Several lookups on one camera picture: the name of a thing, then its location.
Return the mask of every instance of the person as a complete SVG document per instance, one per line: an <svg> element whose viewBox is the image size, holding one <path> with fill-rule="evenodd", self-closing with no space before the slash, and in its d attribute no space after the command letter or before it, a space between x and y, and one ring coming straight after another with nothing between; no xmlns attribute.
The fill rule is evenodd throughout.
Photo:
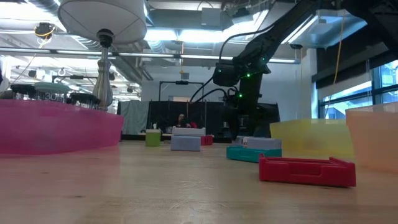
<svg viewBox="0 0 398 224"><path fill-rule="evenodd" d="M185 119L185 114L180 114L178 116L177 125L178 128L191 128L191 124Z"/></svg>

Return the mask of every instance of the gray box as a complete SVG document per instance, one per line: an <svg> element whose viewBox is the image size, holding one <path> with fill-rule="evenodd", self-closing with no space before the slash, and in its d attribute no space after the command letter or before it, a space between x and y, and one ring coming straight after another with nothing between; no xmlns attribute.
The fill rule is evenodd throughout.
<svg viewBox="0 0 398 224"><path fill-rule="evenodd" d="M248 149L282 149L282 140L269 138L248 138Z"/></svg>
<svg viewBox="0 0 398 224"><path fill-rule="evenodd" d="M172 151L200 152L200 136L172 136Z"/></svg>

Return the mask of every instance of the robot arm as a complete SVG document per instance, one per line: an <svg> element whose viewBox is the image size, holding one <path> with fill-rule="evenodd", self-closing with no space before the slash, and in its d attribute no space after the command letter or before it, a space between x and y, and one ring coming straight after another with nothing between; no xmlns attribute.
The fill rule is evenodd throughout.
<svg viewBox="0 0 398 224"><path fill-rule="evenodd" d="M296 28L308 19L319 7L321 0L301 0L287 14L278 19L265 33L258 35L232 62L216 65L213 82L220 86L231 87L239 81L239 94L225 100L224 118L229 124L231 137L236 139L239 133L239 115L248 115L255 126L258 110L257 101L263 73L270 73L267 63L275 54L278 46Z"/></svg>

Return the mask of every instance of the red box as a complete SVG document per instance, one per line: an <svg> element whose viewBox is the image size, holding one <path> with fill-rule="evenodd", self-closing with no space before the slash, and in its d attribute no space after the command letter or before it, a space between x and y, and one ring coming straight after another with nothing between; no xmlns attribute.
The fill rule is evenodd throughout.
<svg viewBox="0 0 398 224"><path fill-rule="evenodd" d="M213 136L202 136L200 138L201 146L211 146L213 144Z"/></svg>
<svg viewBox="0 0 398 224"><path fill-rule="evenodd" d="M329 160L288 159L260 155L261 181L355 187L355 164L330 157Z"/></svg>

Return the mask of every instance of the pink bin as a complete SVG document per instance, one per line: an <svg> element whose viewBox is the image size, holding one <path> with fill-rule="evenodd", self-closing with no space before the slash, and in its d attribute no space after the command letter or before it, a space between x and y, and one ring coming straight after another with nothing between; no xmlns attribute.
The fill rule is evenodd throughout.
<svg viewBox="0 0 398 224"><path fill-rule="evenodd" d="M0 154L55 154L115 146L123 117L52 101L0 100Z"/></svg>
<svg viewBox="0 0 398 224"><path fill-rule="evenodd" d="M398 172L398 103L346 110L357 163Z"/></svg>

